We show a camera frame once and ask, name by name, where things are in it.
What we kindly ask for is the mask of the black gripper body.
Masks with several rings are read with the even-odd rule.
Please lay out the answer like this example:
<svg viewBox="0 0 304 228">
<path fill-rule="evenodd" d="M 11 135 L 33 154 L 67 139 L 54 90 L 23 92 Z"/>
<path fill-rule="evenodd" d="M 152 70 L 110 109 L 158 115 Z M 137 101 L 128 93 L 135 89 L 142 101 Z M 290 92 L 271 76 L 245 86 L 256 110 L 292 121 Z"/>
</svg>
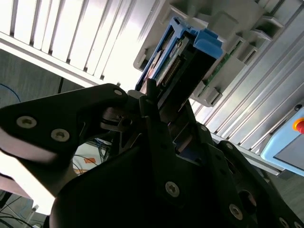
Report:
<svg viewBox="0 0 304 228">
<path fill-rule="evenodd" d="M 70 181 L 55 200 L 52 228 L 220 228 L 228 205 L 207 170 L 162 145 L 136 147 Z"/>
</svg>

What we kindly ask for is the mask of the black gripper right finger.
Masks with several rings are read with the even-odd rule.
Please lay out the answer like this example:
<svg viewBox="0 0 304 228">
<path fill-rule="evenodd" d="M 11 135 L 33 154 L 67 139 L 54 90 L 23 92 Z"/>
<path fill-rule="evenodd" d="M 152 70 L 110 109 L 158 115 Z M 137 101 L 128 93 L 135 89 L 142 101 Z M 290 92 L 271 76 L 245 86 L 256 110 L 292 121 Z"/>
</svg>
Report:
<svg viewBox="0 0 304 228">
<path fill-rule="evenodd" d="M 228 141 L 214 142 L 208 128 L 195 120 L 189 102 L 160 109 L 176 153 L 203 168 L 200 181 L 210 198 L 212 225 L 226 228 L 301 228 L 303 222 L 280 194 Z"/>
</svg>

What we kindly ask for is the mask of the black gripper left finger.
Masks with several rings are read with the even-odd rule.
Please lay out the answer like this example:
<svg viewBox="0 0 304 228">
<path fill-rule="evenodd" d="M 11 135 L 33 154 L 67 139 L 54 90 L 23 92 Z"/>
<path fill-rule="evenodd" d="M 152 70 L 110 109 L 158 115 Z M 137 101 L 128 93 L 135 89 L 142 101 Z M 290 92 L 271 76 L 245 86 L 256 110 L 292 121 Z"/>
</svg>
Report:
<svg viewBox="0 0 304 228">
<path fill-rule="evenodd" d="M 61 190 L 78 178 L 72 159 L 88 140 L 113 137 L 107 161 L 136 147 L 154 150 L 164 145 L 176 155 L 160 109 L 166 102 L 183 104 L 186 99 L 176 86 L 163 93 L 148 80 L 144 95 L 104 84 L 4 107 L 0 172 L 34 201 L 53 208 Z"/>
</svg>

